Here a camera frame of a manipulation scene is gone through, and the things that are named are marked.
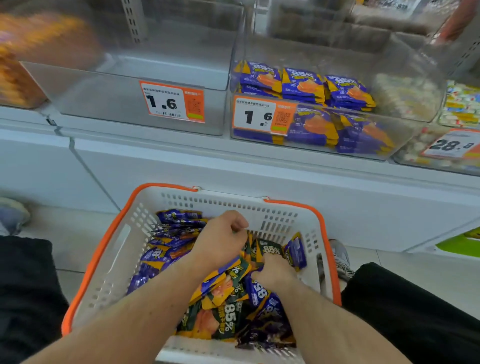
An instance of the tile floor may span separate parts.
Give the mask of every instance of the tile floor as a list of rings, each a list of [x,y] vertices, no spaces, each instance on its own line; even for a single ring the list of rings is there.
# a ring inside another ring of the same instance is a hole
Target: tile floor
[[[33,220],[22,236],[52,241],[60,284],[71,301],[115,215],[56,207],[36,207],[32,213]],[[375,262],[480,319],[480,261],[354,247],[347,250],[354,270]]]

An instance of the gray shoe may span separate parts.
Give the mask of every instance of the gray shoe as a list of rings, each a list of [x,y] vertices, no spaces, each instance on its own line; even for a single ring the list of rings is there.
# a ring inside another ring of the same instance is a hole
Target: gray shoe
[[[355,272],[350,268],[350,259],[348,258],[347,249],[345,246],[336,239],[329,239],[330,246],[332,247],[333,256],[336,263],[336,271],[338,273],[338,278],[348,282],[350,278],[353,277]],[[318,277],[320,282],[325,279],[324,264],[322,261],[322,256],[317,256],[317,267],[318,267]]]
[[[0,236],[17,235],[30,221],[30,213],[18,201],[0,197]]]

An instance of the pant leg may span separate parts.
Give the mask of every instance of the pant leg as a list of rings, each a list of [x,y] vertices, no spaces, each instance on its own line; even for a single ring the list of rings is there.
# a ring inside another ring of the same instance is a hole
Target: pant leg
[[[414,364],[480,363],[479,320],[375,263],[357,270],[342,305]]]
[[[0,363],[20,363],[60,338],[67,308],[51,242],[0,237]]]

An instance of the forearm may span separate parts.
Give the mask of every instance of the forearm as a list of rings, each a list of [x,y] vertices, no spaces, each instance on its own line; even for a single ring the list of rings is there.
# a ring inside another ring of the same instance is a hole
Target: forearm
[[[370,325],[292,278],[277,291],[305,363],[410,361]]]
[[[208,273],[186,255],[25,364],[151,364]]]

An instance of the shopping basket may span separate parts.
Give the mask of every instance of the shopping basket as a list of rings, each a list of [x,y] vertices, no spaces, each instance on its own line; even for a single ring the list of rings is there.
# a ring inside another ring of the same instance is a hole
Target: shopping basket
[[[97,247],[92,261],[62,323],[63,335],[83,325],[102,309],[125,296],[139,260],[159,223],[155,212],[170,208],[200,210],[215,217],[226,210],[238,210],[259,237],[285,245],[300,231],[305,244],[307,267],[299,278],[320,292],[317,255],[325,266],[326,290],[322,295],[340,304],[340,286],[325,222],[313,207],[268,197],[254,198],[206,191],[173,184],[148,183],[133,191],[127,204],[113,220]],[[172,363],[269,363],[283,359],[302,363],[296,349],[253,351],[217,340],[172,336],[157,360]]]

